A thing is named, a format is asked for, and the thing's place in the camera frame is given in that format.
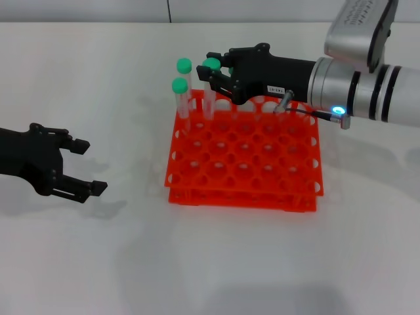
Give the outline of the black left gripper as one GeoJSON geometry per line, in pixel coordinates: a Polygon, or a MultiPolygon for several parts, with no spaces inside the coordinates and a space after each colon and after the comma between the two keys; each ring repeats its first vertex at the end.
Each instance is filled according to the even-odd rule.
{"type": "Polygon", "coordinates": [[[26,132],[1,129],[1,174],[26,180],[41,196],[85,203],[91,196],[99,197],[108,184],[63,175],[60,149],[83,155],[89,147],[88,141],[73,138],[67,129],[38,123],[31,123],[26,132]]]}

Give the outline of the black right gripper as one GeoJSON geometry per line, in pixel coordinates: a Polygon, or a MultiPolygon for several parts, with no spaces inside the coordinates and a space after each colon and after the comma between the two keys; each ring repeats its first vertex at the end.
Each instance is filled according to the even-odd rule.
{"type": "Polygon", "coordinates": [[[274,56],[268,43],[224,54],[209,52],[206,57],[211,65],[196,67],[199,80],[234,104],[245,104],[256,96],[281,98],[286,91],[293,92],[293,100],[307,102],[315,61],[274,56]],[[231,77],[224,75],[222,68],[233,71],[231,77]]]}

